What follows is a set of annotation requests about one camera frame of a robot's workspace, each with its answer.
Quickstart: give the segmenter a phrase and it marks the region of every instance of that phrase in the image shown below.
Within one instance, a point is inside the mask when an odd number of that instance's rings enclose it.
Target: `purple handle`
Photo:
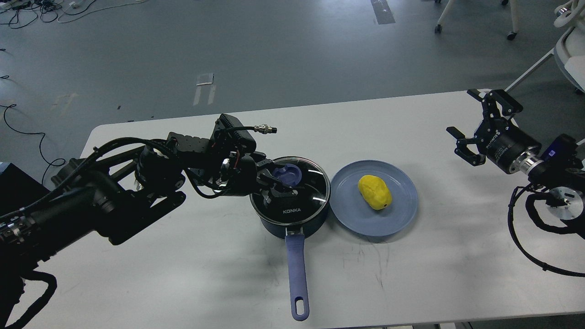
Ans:
[[[293,234],[284,237],[287,245],[288,285],[291,292],[291,312],[297,321],[309,317],[309,293],[307,292],[307,275],[305,273],[305,235]]]

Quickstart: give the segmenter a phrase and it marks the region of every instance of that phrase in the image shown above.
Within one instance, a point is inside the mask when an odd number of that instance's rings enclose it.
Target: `saucepan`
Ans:
[[[264,227],[285,241],[291,313],[295,320],[303,321],[309,316],[305,238],[315,233],[325,222],[331,183],[323,168],[309,159],[289,156],[273,161],[284,165],[276,169],[273,176],[293,186],[298,194],[295,197],[272,199],[251,194],[250,200]]]

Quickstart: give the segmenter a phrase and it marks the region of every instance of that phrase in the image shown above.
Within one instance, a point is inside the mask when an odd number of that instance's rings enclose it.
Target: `pot lid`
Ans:
[[[272,175],[284,184],[294,187],[295,196],[277,197],[268,191],[252,194],[254,209],[264,220],[276,225],[301,225],[321,213],[328,205],[331,185],[323,168],[311,160],[298,156],[273,160],[284,167]]]

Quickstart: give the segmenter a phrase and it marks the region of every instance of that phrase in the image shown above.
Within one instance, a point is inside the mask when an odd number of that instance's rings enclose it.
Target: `plate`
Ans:
[[[364,175],[382,178],[392,203],[374,210],[357,189]],[[368,237],[386,237],[405,228],[416,216],[418,193],[412,180],[399,168],[378,160],[362,160],[341,168],[331,181],[331,209],[348,229]]]

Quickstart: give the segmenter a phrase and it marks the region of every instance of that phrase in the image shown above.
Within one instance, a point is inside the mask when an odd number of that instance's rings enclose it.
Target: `gray floor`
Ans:
[[[508,7],[461,0],[436,35],[446,2],[389,1],[396,23],[387,25],[376,23],[367,0],[150,0],[69,24],[0,26],[0,47],[7,49],[0,76],[11,76],[0,80],[0,104],[18,104],[7,114],[13,126],[47,132],[47,157],[71,158],[102,124],[504,88],[563,32],[553,27],[552,11],[564,0],[519,0],[521,31],[513,42],[505,38]],[[101,0],[95,7],[119,3]],[[4,15],[1,22],[9,19]],[[215,74],[215,95],[211,101],[210,88],[203,88],[194,106],[195,80],[203,73]],[[512,95],[525,106],[519,124],[543,144],[561,132],[585,137],[585,98],[573,93],[554,61]],[[479,123],[480,107],[469,110]],[[38,137],[1,125],[0,138],[0,160],[40,180]],[[474,328],[585,323],[581,315],[546,319]]]

